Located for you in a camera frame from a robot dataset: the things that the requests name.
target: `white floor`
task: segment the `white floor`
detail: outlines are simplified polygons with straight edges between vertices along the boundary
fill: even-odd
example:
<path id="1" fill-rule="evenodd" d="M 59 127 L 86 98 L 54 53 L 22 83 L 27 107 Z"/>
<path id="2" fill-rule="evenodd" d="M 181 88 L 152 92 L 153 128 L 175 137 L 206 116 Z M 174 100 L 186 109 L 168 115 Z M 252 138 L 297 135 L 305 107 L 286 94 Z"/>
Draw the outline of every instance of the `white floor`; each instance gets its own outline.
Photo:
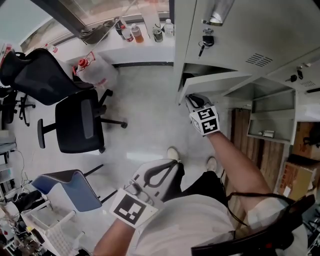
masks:
<path id="1" fill-rule="evenodd" d="M 182 189 L 187 188 L 205 171 L 206 161 L 214 150 L 206 137 L 192 126 L 185 105 L 175 104 L 176 86 L 172 84 L 173 68 L 170 66 L 123 67 L 119 69 L 118 85 L 113 97 L 107 98 L 106 118 L 126 119 L 127 129 L 119 125 L 103 124 L 106 151 L 101 155 L 61 153 L 54 131 L 45 135 L 46 148 L 38 143 L 37 122 L 44 125 L 55 122 L 55 106 L 35 102 L 36 108 L 28 110 L 30 127 L 15 116 L 11 125 L 17 149 L 24 157 L 24 170 L 29 180 L 38 175 L 70 169 L 87 172 L 104 166 L 87 177 L 97 195 L 104 198 L 115 188 L 122 187 L 137 168 L 145 162 L 166 157 L 167 148 L 176 147 L 182 158 L 185 176 Z M 227 111 L 219 113 L 222 131 L 227 131 Z M 16 180 L 21 180 L 22 157 L 10 153 Z M 61 185 L 56 185 L 48 195 L 56 210 L 68 212 L 74 206 Z M 72 219 L 94 245 L 107 231 L 114 218 L 108 213 L 112 198 L 102 208 L 90 212 L 77 212 Z"/>

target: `window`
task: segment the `window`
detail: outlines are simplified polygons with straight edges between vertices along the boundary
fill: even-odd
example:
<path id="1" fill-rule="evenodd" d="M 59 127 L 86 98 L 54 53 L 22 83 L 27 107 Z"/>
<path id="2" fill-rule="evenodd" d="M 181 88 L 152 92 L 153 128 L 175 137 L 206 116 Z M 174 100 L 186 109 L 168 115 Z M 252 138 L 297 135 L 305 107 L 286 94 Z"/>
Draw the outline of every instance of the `window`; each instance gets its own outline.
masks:
<path id="1" fill-rule="evenodd" d="M 53 18 L 41 25 L 21 44 L 24 52 L 42 47 L 47 43 L 57 45 L 75 36 L 79 37 L 81 29 L 92 29 L 107 20 L 120 16 L 134 0 L 31 1 Z M 160 20 L 163 21 L 169 18 L 170 1 L 173 0 L 138 0 L 130 7 L 123 18 L 127 23 L 143 22 L 140 8 L 154 5 L 159 13 Z"/>

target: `office chair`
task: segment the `office chair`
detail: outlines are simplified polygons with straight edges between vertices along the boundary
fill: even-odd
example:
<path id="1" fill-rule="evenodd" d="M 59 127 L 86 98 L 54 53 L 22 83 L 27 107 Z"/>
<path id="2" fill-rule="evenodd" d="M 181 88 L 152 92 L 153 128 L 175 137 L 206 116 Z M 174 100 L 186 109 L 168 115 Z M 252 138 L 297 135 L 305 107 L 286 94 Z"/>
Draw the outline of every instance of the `office chair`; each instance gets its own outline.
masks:
<path id="1" fill-rule="evenodd" d="M 0 67 L 0 81 L 47 106 L 94 87 L 90 83 L 72 81 L 55 57 L 43 48 L 27 56 L 13 50 L 8 52 Z"/>
<path id="2" fill-rule="evenodd" d="M 101 123 L 121 125 L 127 128 L 128 124 L 123 121 L 104 119 L 100 116 L 106 112 L 103 105 L 107 96 L 113 92 L 107 89 L 100 101 L 94 89 L 81 91 L 67 97 L 55 107 L 55 123 L 43 125 L 40 119 L 37 124 L 38 141 L 40 148 L 46 147 L 44 135 L 56 129 L 56 137 L 62 153 L 83 153 L 99 150 L 105 151 L 104 134 Z"/>
<path id="3" fill-rule="evenodd" d="M 32 107 L 34 109 L 36 105 L 26 104 L 28 97 L 27 94 L 24 97 L 21 97 L 20 100 L 16 100 L 17 94 L 18 92 L 11 88 L 11 90 L 8 91 L 8 95 L 3 99 L 3 102 L 0 105 L 0 111 L 2 111 L 2 121 L 6 124 L 11 124 L 14 120 L 14 114 L 17 113 L 17 110 L 15 109 L 17 106 L 20 108 L 19 118 L 24 120 L 26 126 L 30 126 L 30 123 L 28 123 L 26 119 L 26 108 Z"/>
<path id="4" fill-rule="evenodd" d="M 102 166 L 103 164 L 87 173 L 82 173 L 80 170 L 75 169 L 42 174 L 31 184 L 42 194 L 47 195 L 57 183 L 60 183 L 79 212 L 91 211 L 100 208 L 105 201 L 117 192 L 117 190 L 113 191 L 100 201 L 100 197 L 95 194 L 88 183 L 86 177 L 100 169 Z"/>

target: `wall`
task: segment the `wall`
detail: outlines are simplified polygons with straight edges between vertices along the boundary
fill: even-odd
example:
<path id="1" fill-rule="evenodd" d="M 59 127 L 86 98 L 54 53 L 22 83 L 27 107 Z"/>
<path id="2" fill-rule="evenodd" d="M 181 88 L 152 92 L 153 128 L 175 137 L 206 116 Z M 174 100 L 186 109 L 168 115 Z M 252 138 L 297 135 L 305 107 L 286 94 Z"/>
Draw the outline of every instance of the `wall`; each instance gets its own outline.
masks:
<path id="1" fill-rule="evenodd" d="M 50 18 L 30 0 L 5 0 L 0 6 L 0 39 L 20 44 Z"/>

